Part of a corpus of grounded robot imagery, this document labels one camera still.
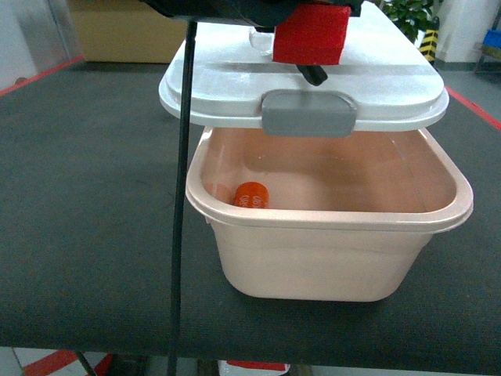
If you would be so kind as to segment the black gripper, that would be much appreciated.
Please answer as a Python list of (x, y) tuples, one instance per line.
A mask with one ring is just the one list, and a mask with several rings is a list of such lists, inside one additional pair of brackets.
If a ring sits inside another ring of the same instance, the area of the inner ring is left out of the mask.
[(353, 16), (362, 11), (361, 1), (145, 0), (144, 3), (167, 18), (255, 27), (275, 27), (302, 5), (347, 6)]

